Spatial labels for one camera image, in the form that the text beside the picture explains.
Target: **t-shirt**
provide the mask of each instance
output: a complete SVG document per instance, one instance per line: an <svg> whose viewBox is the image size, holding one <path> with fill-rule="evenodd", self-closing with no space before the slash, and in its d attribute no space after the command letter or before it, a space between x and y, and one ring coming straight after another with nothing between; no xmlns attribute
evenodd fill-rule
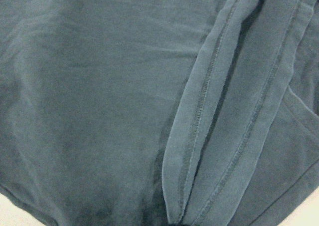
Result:
<svg viewBox="0 0 319 226"><path fill-rule="evenodd" d="M46 226L276 226L319 186L318 0L0 0L0 193Z"/></svg>

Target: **fabric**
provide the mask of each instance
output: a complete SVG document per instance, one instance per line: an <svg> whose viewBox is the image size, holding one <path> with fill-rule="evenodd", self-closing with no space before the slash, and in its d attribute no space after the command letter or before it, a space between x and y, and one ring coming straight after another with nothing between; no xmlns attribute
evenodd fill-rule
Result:
<svg viewBox="0 0 319 226"><path fill-rule="evenodd" d="M0 193L47 226L276 226L319 187L319 0L0 0Z"/></svg>

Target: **beige surface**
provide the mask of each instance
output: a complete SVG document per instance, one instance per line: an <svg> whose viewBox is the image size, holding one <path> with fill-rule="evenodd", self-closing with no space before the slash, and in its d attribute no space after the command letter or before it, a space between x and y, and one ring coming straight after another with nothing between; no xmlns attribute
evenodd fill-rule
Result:
<svg viewBox="0 0 319 226"><path fill-rule="evenodd" d="M319 188L279 226L318 226ZM27 212L15 207L0 194L0 226L43 226Z"/></svg>

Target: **garment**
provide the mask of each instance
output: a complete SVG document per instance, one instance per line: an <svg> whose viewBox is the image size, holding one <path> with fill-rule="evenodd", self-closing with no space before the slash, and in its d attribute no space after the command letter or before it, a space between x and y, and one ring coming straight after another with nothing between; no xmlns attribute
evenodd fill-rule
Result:
<svg viewBox="0 0 319 226"><path fill-rule="evenodd" d="M0 193L47 226L276 226L319 187L319 0L0 0Z"/></svg>

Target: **gray fabric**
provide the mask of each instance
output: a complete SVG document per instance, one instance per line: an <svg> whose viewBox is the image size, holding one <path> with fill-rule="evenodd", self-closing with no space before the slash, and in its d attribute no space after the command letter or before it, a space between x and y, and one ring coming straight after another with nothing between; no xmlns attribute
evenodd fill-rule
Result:
<svg viewBox="0 0 319 226"><path fill-rule="evenodd" d="M319 186L318 0L0 0L0 193L48 226L276 226Z"/></svg>

